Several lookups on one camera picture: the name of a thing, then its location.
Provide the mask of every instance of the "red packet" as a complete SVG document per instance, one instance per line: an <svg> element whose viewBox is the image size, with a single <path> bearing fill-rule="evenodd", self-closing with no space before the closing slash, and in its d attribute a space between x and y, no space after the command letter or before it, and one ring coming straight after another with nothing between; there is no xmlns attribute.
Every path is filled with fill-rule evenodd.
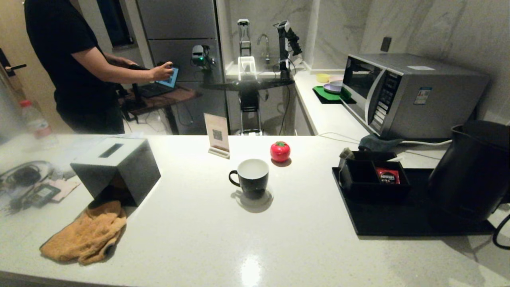
<svg viewBox="0 0 510 287"><path fill-rule="evenodd" d="M385 168L375 168L377 171L377 176L381 180L382 183L387 184L400 184L400 179L398 178L398 171L389 170Z"/></svg>

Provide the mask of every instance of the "man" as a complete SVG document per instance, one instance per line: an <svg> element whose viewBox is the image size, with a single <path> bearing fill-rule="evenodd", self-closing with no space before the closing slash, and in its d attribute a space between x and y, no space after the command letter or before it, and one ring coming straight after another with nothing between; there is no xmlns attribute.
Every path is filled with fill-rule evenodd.
<svg viewBox="0 0 510 287"><path fill-rule="evenodd" d="M168 79L172 62L131 70L133 61L103 53L94 32L69 0L26 0L30 43L55 85L61 118L77 133L124 133L113 83Z"/></svg>

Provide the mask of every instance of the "electric kettle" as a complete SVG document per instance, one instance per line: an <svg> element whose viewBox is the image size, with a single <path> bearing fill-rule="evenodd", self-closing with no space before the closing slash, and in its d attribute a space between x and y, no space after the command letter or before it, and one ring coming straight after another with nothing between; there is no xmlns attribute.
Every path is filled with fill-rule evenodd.
<svg viewBox="0 0 510 287"><path fill-rule="evenodd" d="M452 129L452 144L429 178L439 208L481 222L504 203L510 186L509 127L469 121Z"/></svg>

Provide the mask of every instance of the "mug handle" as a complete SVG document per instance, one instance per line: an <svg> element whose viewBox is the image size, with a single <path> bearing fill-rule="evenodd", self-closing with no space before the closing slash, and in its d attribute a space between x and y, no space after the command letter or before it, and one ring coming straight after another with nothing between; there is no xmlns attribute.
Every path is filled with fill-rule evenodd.
<svg viewBox="0 0 510 287"><path fill-rule="evenodd" d="M232 178L230 177L232 174L237 174L237 171L231 171L229 174L228 174L228 179L230 180L230 182L235 185L235 186L238 186L238 187L241 187L241 185L235 181L232 180Z"/></svg>

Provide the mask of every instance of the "yellow bowl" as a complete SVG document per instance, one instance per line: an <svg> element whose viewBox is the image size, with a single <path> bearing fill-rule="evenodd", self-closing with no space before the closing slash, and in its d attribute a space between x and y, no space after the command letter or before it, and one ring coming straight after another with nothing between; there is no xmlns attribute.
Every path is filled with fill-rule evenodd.
<svg viewBox="0 0 510 287"><path fill-rule="evenodd" d="M316 74L315 77L317 78L317 82L319 82L319 83L327 83L327 82L329 82L329 75L328 74Z"/></svg>

